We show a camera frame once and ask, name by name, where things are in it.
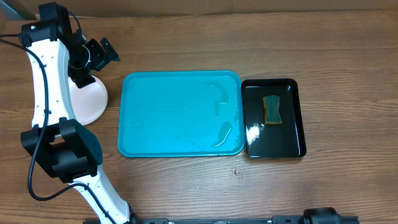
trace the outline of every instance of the wooden tabletop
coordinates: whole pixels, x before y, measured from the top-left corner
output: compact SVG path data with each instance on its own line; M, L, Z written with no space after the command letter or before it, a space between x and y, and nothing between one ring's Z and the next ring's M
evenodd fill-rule
M4 33L26 21L8 22ZM89 38L120 55L95 73L104 115L88 126L104 169L140 217L252 218L334 207L361 223L398 223L398 11L306 12L86 19ZM128 159L116 146L123 79L135 71L221 70L298 83L307 155ZM96 218L78 192L37 202L27 191L32 73L25 52L0 44L0 222L80 223ZM239 177L231 169L237 167ZM34 189L64 187L41 168Z

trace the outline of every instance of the wood grain surface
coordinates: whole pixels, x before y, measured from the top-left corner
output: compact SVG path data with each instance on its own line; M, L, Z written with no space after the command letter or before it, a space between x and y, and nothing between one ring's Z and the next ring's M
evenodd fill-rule
M7 22L4 33L26 22ZM88 128L104 169L140 217L252 218L335 207L361 223L398 223L398 11L140 17L81 21L107 37L121 62L95 73L109 92ZM135 71L219 70L298 83L307 155L128 159L116 146L123 79ZM96 218L70 191L49 202L26 187L34 96L25 52L0 44L0 222L80 223ZM240 177L232 173L237 167ZM64 185L35 170L34 189Z

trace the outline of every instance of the black tray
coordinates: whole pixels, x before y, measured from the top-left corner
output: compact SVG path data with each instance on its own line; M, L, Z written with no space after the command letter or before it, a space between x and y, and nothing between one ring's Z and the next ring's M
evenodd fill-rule
M280 125L264 124L262 98L277 95ZM246 154L251 158L303 157L303 121L297 82L290 78L245 80L242 82Z

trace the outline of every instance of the green sponge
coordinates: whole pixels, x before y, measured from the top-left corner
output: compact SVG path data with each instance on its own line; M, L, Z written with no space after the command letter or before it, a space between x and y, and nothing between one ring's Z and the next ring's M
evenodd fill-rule
M279 96L265 96L262 98L264 105L264 123L265 124L282 124L279 114Z

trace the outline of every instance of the robotic arm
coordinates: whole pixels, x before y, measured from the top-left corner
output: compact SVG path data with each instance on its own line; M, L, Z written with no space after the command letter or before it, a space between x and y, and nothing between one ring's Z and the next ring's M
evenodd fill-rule
M101 45L86 41L80 25L72 32L68 11L55 3L39 6L40 21L22 26L21 43L38 56L47 75L49 89L48 120L45 114L44 76L35 57L32 65L35 110L32 129L21 133L21 143L32 156L44 133L36 162L53 178L74 187L90 204L101 224L206 224L206 223L273 223L273 224L358 224L357 217L342 217L332 208L306 210L304 215L274 216L255 220L177 220L166 218L138 219L129 204L113 188L103 168L103 155L96 136L82 126L73 113L68 76L78 88L95 82L91 71L100 71L112 60L119 60L106 38ZM55 138L63 142L51 144Z

